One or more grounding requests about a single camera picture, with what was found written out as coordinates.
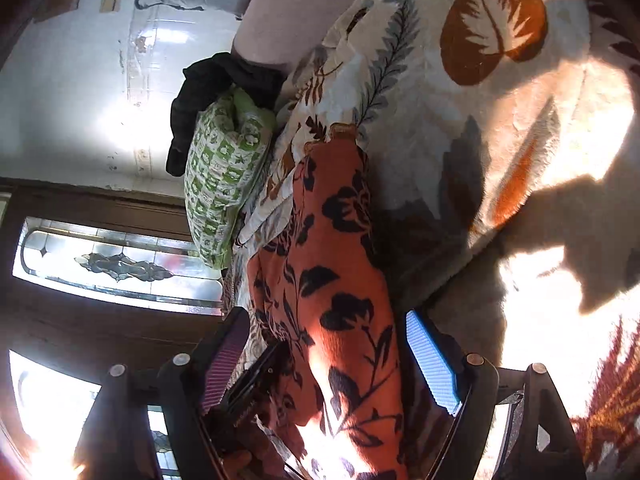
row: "hand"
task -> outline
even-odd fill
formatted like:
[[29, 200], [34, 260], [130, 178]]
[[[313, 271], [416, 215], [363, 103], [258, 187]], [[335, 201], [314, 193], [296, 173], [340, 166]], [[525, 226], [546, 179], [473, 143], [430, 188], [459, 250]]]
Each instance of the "hand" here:
[[249, 465], [252, 460], [252, 454], [249, 451], [236, 451], [222, 459], [222, 467], [225, 468], [226, 475], [229, 480], [239, 480], [238, 473]]

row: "metal bolt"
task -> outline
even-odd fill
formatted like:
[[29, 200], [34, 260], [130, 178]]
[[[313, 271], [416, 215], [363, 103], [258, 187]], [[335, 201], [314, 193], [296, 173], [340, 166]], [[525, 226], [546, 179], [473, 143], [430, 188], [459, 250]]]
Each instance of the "metal bolt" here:
[[176, 366], [184, 366], [189, 361], [191, 361], [191, 356], [189, 354], [178, 354], [174, 357], [174, 365]]
[[109, 375], [111, 377], [120, 377], [126, 370], [127, 367], [125, 365], [113, 365], [109, 368]]
[[472, 366], [482, 366], [484, 364], [484, 357], [478, 354], [469, 354], [466, 356], [466, 362]]
[[533, 371], [537, 374], [546, 374], [546, 366], [543, 365], [542, 363], [533, 363], [531, 365], [531, 367], [533, 368]]

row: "fern leaf print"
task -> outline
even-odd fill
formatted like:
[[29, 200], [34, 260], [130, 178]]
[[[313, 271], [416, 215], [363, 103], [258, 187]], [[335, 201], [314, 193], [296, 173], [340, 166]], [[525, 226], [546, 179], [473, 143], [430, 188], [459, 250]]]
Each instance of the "fern leaf print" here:
[[527, 43], [533, 33], [522, 34], [529, 18], [520, 19], [521, 4], [511, 10], [510, 0], [470, 0], [462, 20], [471, 32], [467, 41], [483, 47], [482, 54], [504, 54]]
[[406, 70], [402, 62], [414, 49], [411, 45], [418, 36], [418, 12], [414, 0], [384, 0], [398, 4], [386, 26], [382, 38], [384, 48], [376, 50], [378, 57], [370, 62], [369, 81], [365, 83], [360, 106], [353, 109], [353, 123], [361, 135], [366, 136], [364, 123], [377, 118], [377, 110], [385, 108], [388, 101], [383, 95], [398, 82], [398, 76]]

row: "sunlight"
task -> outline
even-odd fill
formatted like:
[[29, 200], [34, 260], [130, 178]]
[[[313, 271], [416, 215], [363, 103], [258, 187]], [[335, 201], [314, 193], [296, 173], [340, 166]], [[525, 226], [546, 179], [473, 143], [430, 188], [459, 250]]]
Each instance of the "sunlight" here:
[[84, 471], [84, 465], [73, 465], [73, 456], [61, 456], [50, 450], [33, 452], [29, 460], [33, 480], [76, 480]]
[[634, 118], [628, 75], [590, 59], [572, 121], [562, 133], [558, 153], [541, 187], [557, 186], [583, 175], [601, 180], [618, 154]]
[[[524, 370], [542, 362], [569, 417], [581, 417], [587, 415], [597, 377], [594, 364], [609, 354], [611, 337], [620, 321], [624, 333], [619, 364], [633, 342], [640, 285], [583, 315], [579, 309], [582, 285], [563, 268], [563, 259], [564, 247], [558, 246], [517, 253], [501, 261], [506, 333], [500, 366]], [[497, 406], [476, 479], [493, 475], [506, 417], [506, 410]]]
[[84, 469], [73, 465], [74, 451], [100, 386], [13, 351], [9, 359], [20, 421], [36, 443], [28, 457], [31, 475], [35, 480], [74, 480]]
[[148, 127], [145, 121], [146, 114], [123, 96], [105, 109], [96, 126], [102, 136], [113, 143], [114, 149], [132, 152], [149, 147], [153, 127]]

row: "white wall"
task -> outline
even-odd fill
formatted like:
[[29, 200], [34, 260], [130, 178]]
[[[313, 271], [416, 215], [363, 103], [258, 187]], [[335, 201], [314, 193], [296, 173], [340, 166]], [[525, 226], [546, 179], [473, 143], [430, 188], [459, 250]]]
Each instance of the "white wall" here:
[[[181, 180], [164, 171], [169, 106], [182, 69], [228, 50], [238, 24], [162, 6], [137, 10], [132, 27], [133, 2], [100, 13], [100, 0], [80, 0], [27, 27], [0, 72], [0, 175], [181, 195]], [[127, 91], [139, 61], [130, 30], [155, 38], [139, 67], [142, 92]]]

